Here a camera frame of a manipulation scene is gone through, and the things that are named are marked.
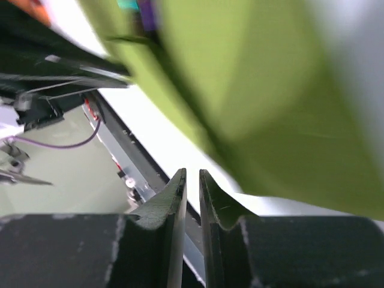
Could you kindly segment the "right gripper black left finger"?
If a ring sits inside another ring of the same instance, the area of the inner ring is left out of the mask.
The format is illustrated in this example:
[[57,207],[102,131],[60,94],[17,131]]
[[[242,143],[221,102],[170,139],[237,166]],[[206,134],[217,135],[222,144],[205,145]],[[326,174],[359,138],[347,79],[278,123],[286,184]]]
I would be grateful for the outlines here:
[[129,214],[1,218],[2,287],[180,287],[185,169]]

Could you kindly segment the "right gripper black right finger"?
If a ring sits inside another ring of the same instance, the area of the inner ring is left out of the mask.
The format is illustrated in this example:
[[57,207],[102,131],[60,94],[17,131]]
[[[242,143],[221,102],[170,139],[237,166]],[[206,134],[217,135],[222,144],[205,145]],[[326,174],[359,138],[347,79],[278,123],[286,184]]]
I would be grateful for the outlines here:
[[207,287],[382,287],[383,232],[353,216],[261,217],[199,172]]

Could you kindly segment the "green paper napkin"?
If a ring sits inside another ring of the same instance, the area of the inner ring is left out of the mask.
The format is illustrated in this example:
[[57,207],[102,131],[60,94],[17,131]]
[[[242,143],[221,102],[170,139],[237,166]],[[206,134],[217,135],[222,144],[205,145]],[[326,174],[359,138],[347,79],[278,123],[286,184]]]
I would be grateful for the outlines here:
[[383,219],[382,1],[81,1],[133,85],[107,102],[188,197]]

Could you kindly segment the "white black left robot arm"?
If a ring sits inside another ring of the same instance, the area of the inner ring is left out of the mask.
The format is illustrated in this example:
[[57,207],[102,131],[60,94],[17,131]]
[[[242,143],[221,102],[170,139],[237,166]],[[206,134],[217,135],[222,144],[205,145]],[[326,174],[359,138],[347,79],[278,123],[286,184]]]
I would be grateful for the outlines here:
[[101,88],[126,88],[129,72],[1,1],[1,103],[32,130],[63,120]]

